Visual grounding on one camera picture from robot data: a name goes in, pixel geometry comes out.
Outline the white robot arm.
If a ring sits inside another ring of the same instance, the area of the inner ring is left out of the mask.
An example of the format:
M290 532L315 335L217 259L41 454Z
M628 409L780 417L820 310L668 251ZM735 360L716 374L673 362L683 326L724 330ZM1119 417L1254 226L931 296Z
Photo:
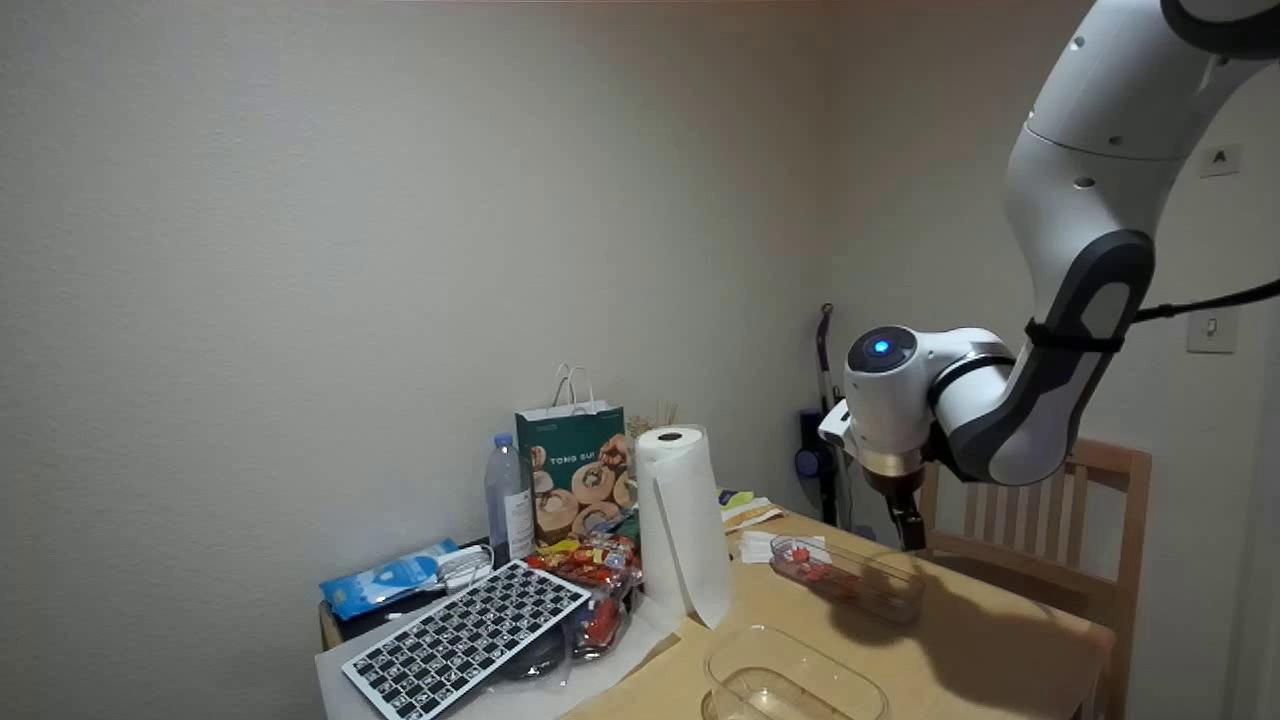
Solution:
M922 472L1029 489L1050 478L1146 296L1166 193L1230 92L1280 55L1280 0L1094 0L1009 154L1009 218L1035 310L1019 344L989 326L879 325L845 354L820 432L885 495L920 552Z

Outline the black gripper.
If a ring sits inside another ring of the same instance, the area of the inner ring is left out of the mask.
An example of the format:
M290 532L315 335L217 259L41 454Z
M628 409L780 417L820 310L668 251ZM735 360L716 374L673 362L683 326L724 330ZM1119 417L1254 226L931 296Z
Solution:
M872 489L885 495L886 503L886 518L899 532L899 548L905 552L922 552L928 548L928 526L916 503L922 477L907 472L907 477L877 477Z

